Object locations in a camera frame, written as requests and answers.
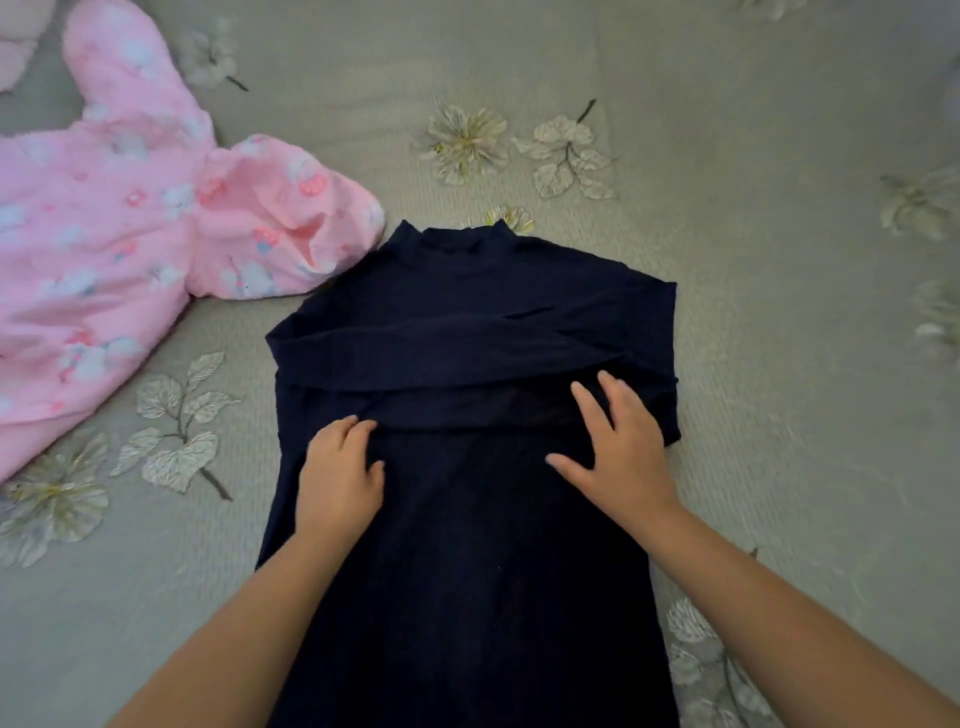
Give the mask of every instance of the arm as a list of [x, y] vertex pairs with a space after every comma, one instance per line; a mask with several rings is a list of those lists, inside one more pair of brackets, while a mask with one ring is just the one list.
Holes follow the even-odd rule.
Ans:
[[321, 598], [383, 502], [373, 422], [322, 429], [300, 473], [297, 530], [107, 728], [262, 728]]
[[601, 373], [612, 424], [579, 383], [592, 471], [547, 462], [647, 550], [704, 613], [789, 728], [957, 728], [960, 708], [684, 510], [656, 421]]

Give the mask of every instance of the forearm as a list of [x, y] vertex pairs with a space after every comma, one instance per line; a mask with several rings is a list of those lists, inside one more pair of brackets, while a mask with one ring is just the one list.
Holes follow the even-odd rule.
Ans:
[[631, 529], [789, 728], [957, 728], [960, 708], [705, 523]]
[[262, 728], [348, 552], [294, 536], [107, 728]]

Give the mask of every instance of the navy blue garment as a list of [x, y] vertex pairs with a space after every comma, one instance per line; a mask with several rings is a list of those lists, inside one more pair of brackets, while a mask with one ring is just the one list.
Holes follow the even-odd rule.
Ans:
[[268, 335], [282, 458], [259, 563], [293, 534], [318, 429], [376, 419], [387, 464], [272, 726], [677, 725], [646, 554], [543, 461], [592, 464], [569, 384], [606, 404], [601, 368], [680, 437], [675, 297], [503, 223], [403, 223]]

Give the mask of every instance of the pink fabric with print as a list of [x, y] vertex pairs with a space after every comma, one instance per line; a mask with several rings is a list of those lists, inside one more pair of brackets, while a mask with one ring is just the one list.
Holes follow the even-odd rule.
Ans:
[[190, 294], [304, 293], [383, 231], [373, 195], [302, 149], [216, 149], [127, 0], [83, 0], [63, 54], [83, 118], [0, 139], [0, 481], [120, 386]]

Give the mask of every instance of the hand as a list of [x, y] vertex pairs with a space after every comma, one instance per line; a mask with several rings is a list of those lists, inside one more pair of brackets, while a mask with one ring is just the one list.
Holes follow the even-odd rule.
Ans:
[[359, 541], [383, 504], [383, 461], [367, 470], [373, 420], [355, 415], [318, 432], [306, 451], [297, 497], [297, 535], [333, 535], [347, 548]]
[[546, 461], [642, 542], [664, 515], [683, 507], [657, 421], [626, 382], [606, 372], [597, 378], [610, 402], [612, 425], [584, 385], [575, 381], [570, 387], [593, 443], [593, 470], [557, 453], [547, 455]]

